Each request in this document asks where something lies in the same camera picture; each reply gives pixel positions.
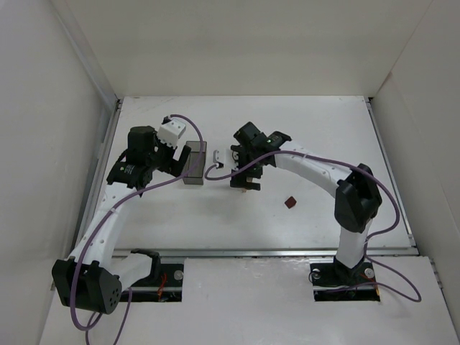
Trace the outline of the smoky transparent plastic bin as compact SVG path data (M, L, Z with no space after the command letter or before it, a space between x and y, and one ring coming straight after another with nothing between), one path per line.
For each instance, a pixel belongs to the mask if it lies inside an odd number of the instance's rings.
M200 147L201 147L201 143L199 141L187 141L185 144L191 148L191 151L187 159L187 162L185 164L185 167L183 168L184 172L188 171L195 164L200 154ZM195 168L183 178L183 183L185 185L203 185L204 184L206 153L207 153L207 142L204 141L202 154L201 154L201 158L199 159L199 162L195 165Z

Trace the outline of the dark red wood block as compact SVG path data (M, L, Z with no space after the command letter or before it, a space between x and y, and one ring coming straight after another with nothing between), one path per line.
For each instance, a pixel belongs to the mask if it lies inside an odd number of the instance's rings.
M286 201L285 201L285 206L288 208L288 209L291 209L293 207L295 207L297 204L297 200L293 197L293 196L290 196Z

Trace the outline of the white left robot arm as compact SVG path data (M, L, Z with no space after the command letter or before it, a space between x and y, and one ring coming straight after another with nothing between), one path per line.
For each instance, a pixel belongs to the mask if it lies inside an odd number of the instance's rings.
M132 200L141 197L154 171L179 177L190 155L184 146L174 158L178 141L186 130L173 119L158 129L134 126L127 135L127 148L111 168L103 199L82 239L67 259L59 259L52 278L64 306L110 314L121 294L140 280L156 281L161 259L151 249L134 249L114 264L112 255L128 216Z

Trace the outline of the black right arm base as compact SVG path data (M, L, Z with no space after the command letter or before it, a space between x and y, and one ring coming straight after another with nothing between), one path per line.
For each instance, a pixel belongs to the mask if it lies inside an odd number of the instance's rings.
M354 269L340 262L314 262L308 279L316 302L380 302L378 288L367 284L375 281L373 265L367 261Z

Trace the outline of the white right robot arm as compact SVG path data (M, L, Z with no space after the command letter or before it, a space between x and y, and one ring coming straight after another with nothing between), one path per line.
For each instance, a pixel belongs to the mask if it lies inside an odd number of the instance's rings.
M231 146L236 162L232 170L232 188L259 190L263 167L287 170L325 190L334 198L334 218L341 227L339 247L333 260L335 274L342 280L358 275L364 262L364 242L372 219L382 204L372 170L363 164L358 170L339 167L338 163L309 153L301 144L282 132L267 136L252 122L235 134L237 145Z

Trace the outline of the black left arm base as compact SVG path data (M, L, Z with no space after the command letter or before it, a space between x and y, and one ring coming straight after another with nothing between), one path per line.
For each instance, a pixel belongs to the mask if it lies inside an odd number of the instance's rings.
M114 268L114 275L122 283L121 301L128 299L128 283L131 282L132 301L135 303L170 303L181 302L183 291L184 264L159 263L152 265L152 272L140 277L134 269L121 266Z

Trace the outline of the aluminium rail left edge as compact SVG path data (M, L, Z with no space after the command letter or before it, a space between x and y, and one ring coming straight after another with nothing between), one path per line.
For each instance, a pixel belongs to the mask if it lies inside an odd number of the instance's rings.
M96 141L93 147L93 154L88 169L86 184L83 190L83 198L80 205L78 220L72 242L68 250L69 252L71 252L83 238L83 235L85 234L86 229L96 212L98 194L103 184L104 171L106 169L122 104L123 100L119 99L115 103L114 109L111 112L103 109L101 113L101 121L96 132Z

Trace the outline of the aluminium rail edge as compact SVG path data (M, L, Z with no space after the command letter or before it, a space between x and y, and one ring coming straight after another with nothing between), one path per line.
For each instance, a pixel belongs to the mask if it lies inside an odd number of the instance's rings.
M387 173L389 175L391 189L394 192L396 201L399 203L400 202L399 191L397 189L397 185L395 183L394 175L392 173L392 169L391 169L391 166L390 166L390 161L388 160L388 156L387 156L387 153L386 153L386 150L385 150L385 146L384 146L384 143L382 141L382 137L380 135L380 132L379 132L379 129L378 129L378 126L377 126L377 122L376 122L376 119L375 119L375 116L374 116L374 112L373 112L373 108L372 108L372 98L365 97L364 100L365 100L365 104L367 106L369 117L370 117L373 129L374 129L374 133L375 133L376 138L377 138L377 143L379 145L379 149L380 149L380 152L381 152L383 160L384 160L386 171L387 171Z
M154 249L161 257L230 258L230 257L332 257L335 249ZM418 256L416 247L371 248L367 254L372 257Z
M86 184L83 190L83 198L80 205L78 220L72 242L68 250L69 252L71 252L83 238L83 235L85 234L86 229L96 212L98 194L103 184L104 171L106 169L122 104L123 100L119 99L115 103L114 109L111 112L103 109L101 113L101 121L96 132L96 141L93 147L93 154L88 169Z

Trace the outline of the aluminium rail front edge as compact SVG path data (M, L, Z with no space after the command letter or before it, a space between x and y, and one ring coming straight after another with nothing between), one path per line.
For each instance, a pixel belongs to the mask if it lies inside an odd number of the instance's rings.
M230 258L230 257L332 257L335 249L154 249L161 257ZM371 248L367 254L372 257L418 256L416 247Z

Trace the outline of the aluminium rail right edge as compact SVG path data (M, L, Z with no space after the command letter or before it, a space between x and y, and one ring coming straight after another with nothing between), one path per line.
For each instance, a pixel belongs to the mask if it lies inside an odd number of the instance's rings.
M386 171L387 171L387 173L389 175L391 189L394 192L396 201L399 203L400 202L399 191L397 189L397 185L395 183L394 175L392 173L392 169L391 169L391 166L390 166L390 161L388 160L388 156L387 156L387 153L386 153L386 150L385 150L385 146L384 146L384 143L382 141L382 137L380 135L380 132L379 132L379 129L378 129L378 126L377 126L377 122L376 122L376 119L375 119L375 116L374 116L374 112L373 112L373 108L372 108L372 98L365 97L364 100L365 100L365 104L367 106L369 117L370 117L373 129L374 129L374 133L375 133L376 138L377 138L377 143L379 145L379 149L380 149L380 152L381 152L383 160L384 160Z

